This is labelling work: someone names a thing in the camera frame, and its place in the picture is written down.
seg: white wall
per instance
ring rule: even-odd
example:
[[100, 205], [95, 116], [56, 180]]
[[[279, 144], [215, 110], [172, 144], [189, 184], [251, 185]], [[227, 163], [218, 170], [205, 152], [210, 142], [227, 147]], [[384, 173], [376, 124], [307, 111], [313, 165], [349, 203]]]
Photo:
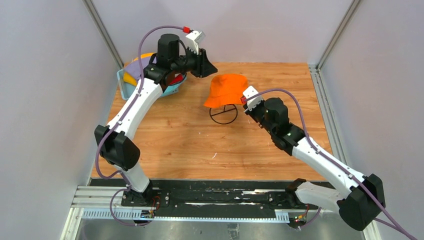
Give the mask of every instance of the white wall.
[[[424, 236], [423, 11], [421, 0], [362, 1], [322, 70], [348, 160], [382, 178], [388, 211], [418, 239]], [[406, 239], [379, 229], [384, 240]]]
[[[311, 64], [318, 62], [351, 1], [93, 0], [124, 61], [137, 56], [147, 31], [176, 25], [204, 31], [201, 47], [213, 62]], [[152, 34], [143, 52], [156, 51], [166, 31]]]
[[0, 1], [2, 239], [57, 240], [116, 65], [81, 0]]

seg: wooden floor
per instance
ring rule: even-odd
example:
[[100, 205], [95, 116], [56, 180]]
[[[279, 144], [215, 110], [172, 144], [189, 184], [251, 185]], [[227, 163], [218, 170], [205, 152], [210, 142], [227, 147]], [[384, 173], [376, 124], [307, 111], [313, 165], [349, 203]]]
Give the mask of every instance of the wooden floor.
[[[284, 88], [298, 99], [309, 134], [327, 151], [330, 144], [308, 66], [297, 63], [216, 63], [219, 74], [236, 73], [247, 77], [258, 91]], [[269, 134], [238, 106], [237, 119], [220, 125], [203, 106], [214, 75], [188, 79], [177, 94], [160, 98], [141, 122], [134, 143], [141, 150], [139, 161], [149, 178], [225, 180], [323, 180], [300, 160], [278, 150]], [[296, 105], [282, 92], [264, 98], [280, 97], [288, 106], [290, 121], [301, 125]], [[116, 92], [109, 119], [124, 105]], [[104, 174], [115, 169], [104, 159]], [[96, 170], [93, 177], [98, 177]]]

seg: blue basket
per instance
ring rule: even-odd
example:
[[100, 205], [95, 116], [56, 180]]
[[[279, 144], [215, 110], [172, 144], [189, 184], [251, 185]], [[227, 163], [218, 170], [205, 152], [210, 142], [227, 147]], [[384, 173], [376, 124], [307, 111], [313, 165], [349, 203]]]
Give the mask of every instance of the blue basket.
[[[121, 69], [118, 72], [116, 72], [116, 77], [118, 79], [118, 85], [119, 85], [119, 89], [120, 89], [120, 95], [122, 97], [123, 100], [128, 100], [131, 96], [131, 94], [133, 94], [134, 90], [136, 89], [136, 86], [129, 84], [128, 82], [124, 82], [123, 78], [124, 78], [124, 70]], [[168, 86], [165, 90], [164, 93], [162, 93], [162, 95], [160, 96], [165, 97], [171, 94], [176, 94], [178, 93], [178, 87], [184, 83], [184, 81], [186, 81], [187, 79], [187, 75], [183, 76], [183, 79], [180, 83], [172, 85], [172, 86]]]

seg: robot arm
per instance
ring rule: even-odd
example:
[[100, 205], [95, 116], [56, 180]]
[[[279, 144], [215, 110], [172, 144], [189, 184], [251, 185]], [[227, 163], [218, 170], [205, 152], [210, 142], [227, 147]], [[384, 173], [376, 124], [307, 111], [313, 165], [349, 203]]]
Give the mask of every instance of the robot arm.
[[136, 130], [152, 104], [171, 84], [175, 74], [191, 72], [195, 77], [204, 78], [218, 70], [209, 62], [206, 50], [199, 48], [204, 34], [191, 31], [187, 34], [186, 55], [180, 55], [180, 38], [175, 34], [163, 34], [157, 43], [157, 53], [152, 55], [148, 66], [143, 70], [144, 83], [138, 81], [135, 91], [119, 113], [107, 124], [98, 125], [94, 131], [97, 144], [117, 127], [101, 146], [100, 155], [120, 170], [131, 186], [131, 191], [141, 202], [151, 199], [152, 183], [144, 174], [138, 160], [139, 148], [132, 142]]
[[[243, 92], [246, 99], [256, 94], [258, 91], [252, 86]], [[261, 96], [257, 96], [247, 101], [244, 109], [245, 113], [259, 123], [261, 128], [267, 130], [272, 141], [280, 150], [307, 163], [335, 188], [322, 187], [304, 179], [297, 179], [286, 189], [286, 192], [292, 196], [290, 204], [293, 207], [300, 204], [312, 204], [331, 210], [339, 213], [350, 227], [362, 231], [381, 210], [352, 179], [353, 176], [362, 181], [385, 207], [381, 179], [374, 174], [365, 176], [348, 167], [326, 152], [312, 138], [309, 138], [317, 147], [317, 150], [313, 149], [303, 129], [290, 122], [288, 108], [280, 98], [273, 97], [264, 100]], [[346, 175], [319, 152], [329, 156], [351, 174]]]

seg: orange bucket hat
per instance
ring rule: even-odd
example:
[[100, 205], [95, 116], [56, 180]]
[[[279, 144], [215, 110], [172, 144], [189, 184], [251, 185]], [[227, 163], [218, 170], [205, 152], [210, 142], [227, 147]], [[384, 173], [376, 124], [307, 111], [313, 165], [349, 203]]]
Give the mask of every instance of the orange bucket hat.
[[242, 105], [243, 91], [248, 88], [248, 79], [240, 74], [216, 75], [210, 82], [209, 97], [203, 104], [208, 108], [219, 108], [229, 104]]

